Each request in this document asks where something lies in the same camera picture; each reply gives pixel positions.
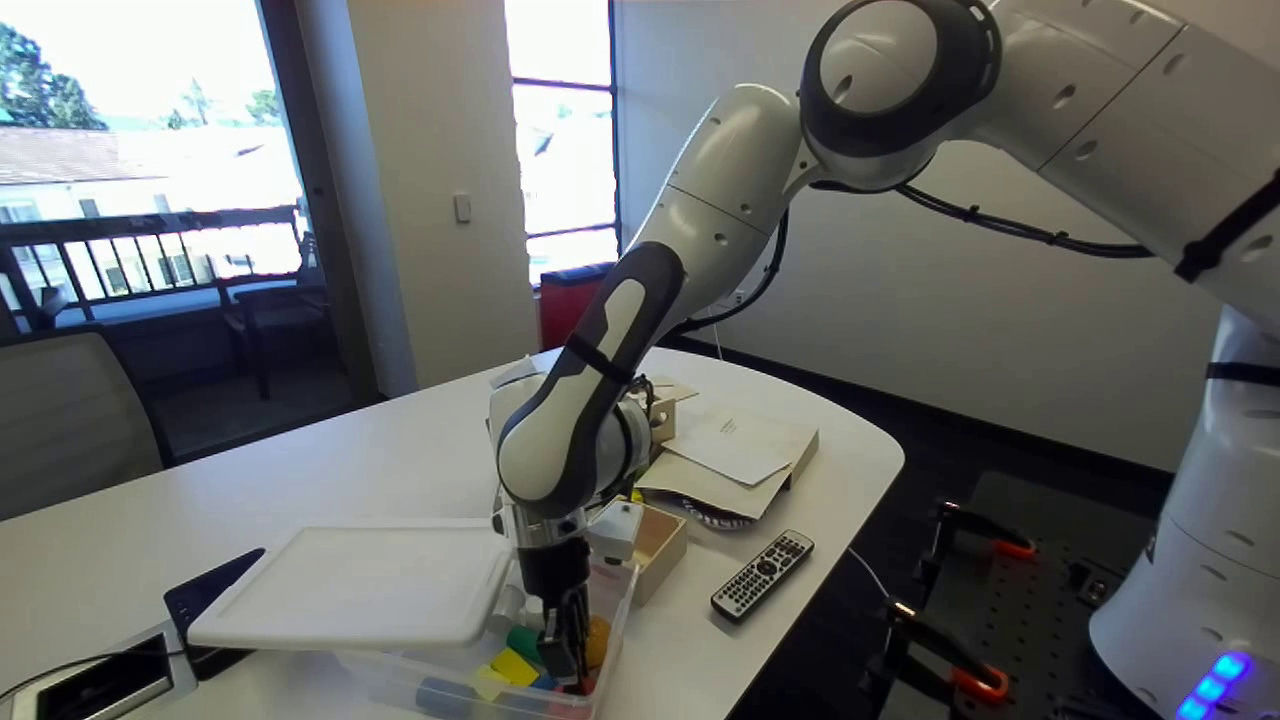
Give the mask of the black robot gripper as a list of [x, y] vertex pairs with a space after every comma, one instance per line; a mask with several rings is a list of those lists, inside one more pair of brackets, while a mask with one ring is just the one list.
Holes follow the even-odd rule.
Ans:
[[522, 588], [544, 599], [544, 663], [560, 684], [586, 674], [586, 539], [581, 515], [512, 506]]

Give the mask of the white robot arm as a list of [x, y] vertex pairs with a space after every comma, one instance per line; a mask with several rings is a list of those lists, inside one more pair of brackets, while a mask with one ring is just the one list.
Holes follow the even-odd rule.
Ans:
[[707, 105], [495, 433], [551, 667], [582, 667], [582, 506], [647, 346], [744, 281], [796, 190], [913, 197], [952, 140], [1003, 150], [1106, 221], [1121, 257], [1221, 300], [1200, 418], [1089, 638], [1165, 720], [1280, 720], [1280, 71], [1156, 0], [846, 0], [789, 90], [739, 84]]

